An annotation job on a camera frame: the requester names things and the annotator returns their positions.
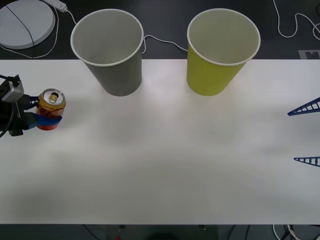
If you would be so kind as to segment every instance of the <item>dark floor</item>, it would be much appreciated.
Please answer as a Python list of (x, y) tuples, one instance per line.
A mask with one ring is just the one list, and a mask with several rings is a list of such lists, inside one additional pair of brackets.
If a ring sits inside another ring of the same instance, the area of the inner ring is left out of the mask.
[[(0, 8), (14, 0), (1, 0)], [(135, 15), (141, 22), (144, 34), (176, 42), (187, 48), (187, 28), (197, 14), (213, 8), (226, 8), (248, 16), (261, 34), (261, 47), (255, 59), (300, 59), (299, 50), (320, 50), (320, 42), (312, 34), (313, 26), (298, 16), (298, 32), (292, 38), (279, 35), (277, 13), (273, 0), (63, 0), (76, 21), (87, 14), (101, 9), (121, 9)], [(281, 19), (281, 31), (292, 35), (295, 31), (295, 14), (307, 15), (315, 24), (320, 23), (316, 6), (320, 0), (276, 0)], [(59, 12), (58, 39), (53, 51), (42, 59), (76, 59), (70, 46), (74, 27), (71, 16)], [(42, 43), (35, 47), (35, 56), (49, 51), (54, 44), (56, 29)], [(185, 59), (187, 54), (171, 44), (147, 40), (144, 59)], [(32, 55), (31, 49), (21, 53)], [(309, 54), (311, 59), (320, 59), (318, 54)], [(0, 48), (0, 59), (26, 59)]]
[[(115, 240), (119, 234), (118, 225), (88, 225), (99, 240)], [(231, 225), (127, 225), (120, 232), (121, 240), (227, 240)], [(247, 225), (237, 225), (229, 240), (245, 240)], [(320, 234), (320, 227), (294, 225), (296, 236), (303, 240), (314, 240)], [(283, 225), (276, 225), (280, 238), (285, 233)], [(95, 240), (82, 225), (0, 225), (2, 240)], [(251, 225), (247, 240), (276, 240), (271, 225)]]

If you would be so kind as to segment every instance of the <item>blue ladder-like piece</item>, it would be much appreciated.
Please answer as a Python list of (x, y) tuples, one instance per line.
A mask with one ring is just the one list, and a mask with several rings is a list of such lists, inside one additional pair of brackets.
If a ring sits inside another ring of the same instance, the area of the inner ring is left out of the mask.
[(297, 162), (300, 162), (300, 163), (320, 167), (320, 156), (295, 157), (294, 160), (296, 160)]
[(289, 116), (320, 112), (320, 97), (288, 113)]

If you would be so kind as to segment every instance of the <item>can lid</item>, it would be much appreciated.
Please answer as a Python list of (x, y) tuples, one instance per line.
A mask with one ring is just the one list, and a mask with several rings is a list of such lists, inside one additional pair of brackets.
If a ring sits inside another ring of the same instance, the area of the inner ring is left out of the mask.
[(42, 98), (50, 105), (59, 105), (66, 100), (65, 95), (61, 91), (53, 88), (44, 90)]

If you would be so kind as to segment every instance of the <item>yellow paper cup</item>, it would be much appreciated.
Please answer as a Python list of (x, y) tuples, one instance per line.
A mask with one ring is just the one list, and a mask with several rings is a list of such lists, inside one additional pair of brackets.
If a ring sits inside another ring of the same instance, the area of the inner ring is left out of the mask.
[(199, 13), (187, 30), (187, 83), (197, 94), (220, 93), (259, 50), (256, 25), (245, 15), (224, 8)]

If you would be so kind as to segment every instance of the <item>paper cup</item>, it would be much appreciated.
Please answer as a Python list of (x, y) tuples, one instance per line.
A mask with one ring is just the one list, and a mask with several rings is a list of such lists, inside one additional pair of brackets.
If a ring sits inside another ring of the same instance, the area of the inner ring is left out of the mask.
[(82, 18), (71, 34), (71, 48), (115, 96), (138, 89), (142, 80), (140, 47), (144, 40), (141, 23), (119, 9), (103, 9)]
[(245, 15), (215, 8), (199, 13), (187, 30), (187, 83), (196, 93), (220, 93), (259, 50), (256, 25)]

